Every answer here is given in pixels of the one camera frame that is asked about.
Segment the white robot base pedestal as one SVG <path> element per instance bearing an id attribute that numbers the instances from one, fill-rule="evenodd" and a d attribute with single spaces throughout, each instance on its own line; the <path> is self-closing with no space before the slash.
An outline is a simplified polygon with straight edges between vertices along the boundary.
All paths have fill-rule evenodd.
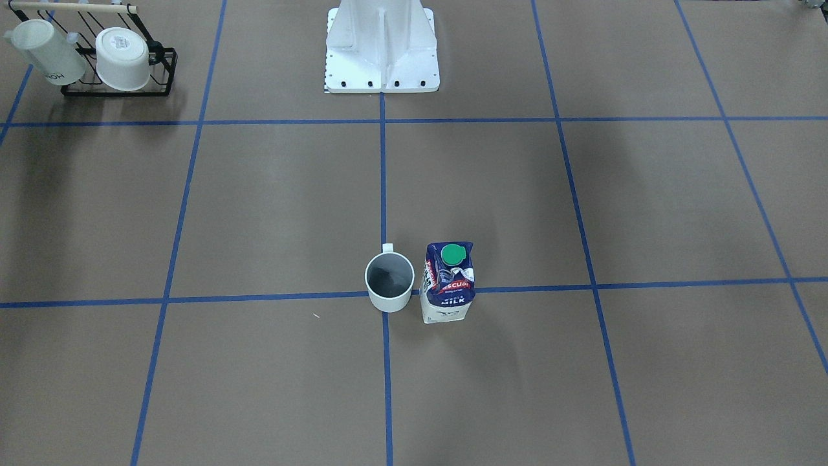
<path id="1" fill-rule="evenodd" d="M 432 9 L 420 1 L 342 1 L 326 21 L 323 89 L 434 93 L 441 87 Z"/>

